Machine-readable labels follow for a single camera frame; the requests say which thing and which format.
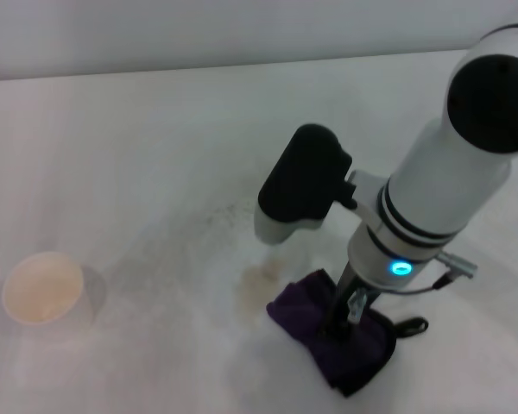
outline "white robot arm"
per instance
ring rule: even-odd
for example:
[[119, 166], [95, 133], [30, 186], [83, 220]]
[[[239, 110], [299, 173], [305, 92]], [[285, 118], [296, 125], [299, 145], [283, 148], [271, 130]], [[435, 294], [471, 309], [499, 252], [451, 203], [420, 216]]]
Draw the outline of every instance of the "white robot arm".
[[450, 279], [476, 266], [443, 252], [510, 174], [518, 154], [518, 23], [484, 36], [458, 63], [443, 115], [430, 122], [389, 178], [354, 171], [327, 129], [301, 127], [259, 196], [256, 233], [283, 242], [317, 228], [333, 201], [362, 219], [348, 246], [349, 264], [334, 308], [349, 313], [357, 290], [393, 292], [430, 260]]

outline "purple cloth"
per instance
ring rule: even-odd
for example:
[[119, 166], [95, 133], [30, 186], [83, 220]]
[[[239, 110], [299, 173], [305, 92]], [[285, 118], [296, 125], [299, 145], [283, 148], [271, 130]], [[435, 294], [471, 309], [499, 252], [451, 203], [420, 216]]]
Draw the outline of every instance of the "purple cloth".
[[328, 384], [345, 396], [366, 385], [386, 364], [395, 349], [391, 322], [373, 310], [365, 310], [361, 323], [345, 340], [319, 334], [323, 317], [336, 286], [319, 270], [290, 283], [267, 313], [286, 332], [311, 352]]

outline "white cup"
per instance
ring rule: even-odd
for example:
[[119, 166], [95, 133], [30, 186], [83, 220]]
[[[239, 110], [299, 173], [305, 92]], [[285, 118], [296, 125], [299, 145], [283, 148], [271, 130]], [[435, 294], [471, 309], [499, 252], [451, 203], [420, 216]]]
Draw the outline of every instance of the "white cup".
[[92, 324], [82, 270], [63, 253], [35, 254], [19, 263], [4, 283], [2, 304], [24, 335], [45, 340], [72, 338]]

